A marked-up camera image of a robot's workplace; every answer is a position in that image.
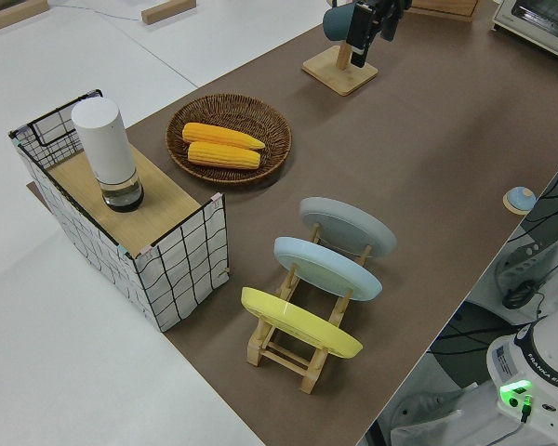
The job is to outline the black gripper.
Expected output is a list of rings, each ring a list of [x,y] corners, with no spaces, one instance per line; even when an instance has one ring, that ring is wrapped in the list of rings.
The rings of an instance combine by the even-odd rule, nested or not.
[[[396,34],[399,15],[403,15],[411,6],[411,0],[357,1],[353,7],[346,38],[346,42],[352,48],[351,64],[358,68],[363,68],[365,65],[371,15],[385,15],[382,20],[380,36],[383,40],[391,42]]]

